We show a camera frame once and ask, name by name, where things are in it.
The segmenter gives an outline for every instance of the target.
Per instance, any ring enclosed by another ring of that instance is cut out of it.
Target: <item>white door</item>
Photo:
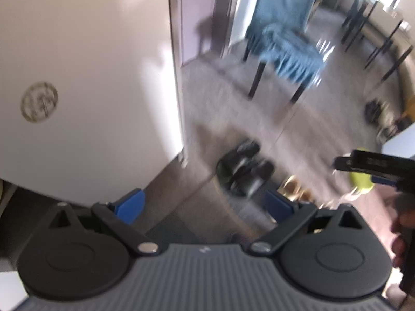
[[[181,151],[168,1],[0,0],[0,178],[89,205]]]

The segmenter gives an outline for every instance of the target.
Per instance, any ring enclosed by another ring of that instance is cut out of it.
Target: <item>metal screw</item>
[[[158,245],[153,242],[143,242],[138,245],[138,251],[143,254],[154,254],[158,250]]]
[[[271,245],[267,242],[254,242],[251,244],[251,250],[258,254],[266,254],[271,251]]]

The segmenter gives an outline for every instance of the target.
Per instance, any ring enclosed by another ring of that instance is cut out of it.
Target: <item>sandal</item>
[[[299,202],[310,202],[310,203],[315,203],[315,199],[313,198],[313,195],[311,194],[311,192],[307,189],[302,190],[298,196],[297,199]]]
[[[301,185],[295,175],[287,178],[278,188],[277,192],[283,194],[288,200],[294,202],[300,195]]]

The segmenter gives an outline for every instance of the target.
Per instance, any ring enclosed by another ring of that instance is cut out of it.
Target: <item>round pad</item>
[[[331,299],[370,295],[391,273],[391,260],[376,236],[354,228],[299,236],[283,249],[281,264],[295,283]]]
[[[24,284],[41,297],[76,300],[95,296],[126,273],[129,255],[116,239],[60,228],[32,240],[19,258]]]

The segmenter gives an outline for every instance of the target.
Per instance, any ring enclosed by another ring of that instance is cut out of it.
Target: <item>chair leg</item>
[[[375,51],[373,51],[373,53],[369,56],[369,61],[366,63],[364,70],[366,70],[369,67],[369,65],[372,64],[372,62],[376,59],[376,57],[378,57],[381,51],[382,48],[376,48]]]
[[[301,97],[304,90],[306,90],[306,86],[305,84],[301,84],[298,87],[297,91],[294,93],[294,96],[291,98],[291,103],[295,104],[298,101],[298,99]]]
[[[257,74],[255,75],[254,82],[252,83],[251,90],[250,90],[250,93],[248,95],[248,97],[250,99],[254,98],[255,92],[257,91],[259,81],[261,80],[261,77],[262,77],[262,73],[264,72],[264,68],[265,68],[265,63],[260,62],[259,66],[258,66]]]
[[[382,54],[387,53],[391,49],[392,44],[393,44],[393,42],[389,41],[389,44],[383,49]]]
[[[351,19],[351,16],[347,15],[345,21],[342,24],[342,28],[344,28],[349,23],[350,19]]]
[[[246,60],[248,59],[249,54],[250,54],[250,48],[248,47],[248,45],[246,45],[244,57],[242,58],[242,62],[246,62]]]
[[[347,52],[350,49],[351,45],[353,44],[353,42],[357,39],[359,35],[360,35],[360,29],[356,34],[354,34],[353,38],[351,39],[349,45],[346,47],[346,50],[344,52]]]
[[[356,27],[356,25],[359,22],[360,16],[363,15],[363,12],[365,10],[365,6],[360,7],[360,10],[358,12],[358,14],[356,14],[349,22],[349,25],[347,27],[346,33],[344,34],[344,36],[342,37],[342,44],[345,44],[345,42],[347,41],[347,39],[349,38],[349,36],[351,35],[351,33],[353,32],[354,27]]]

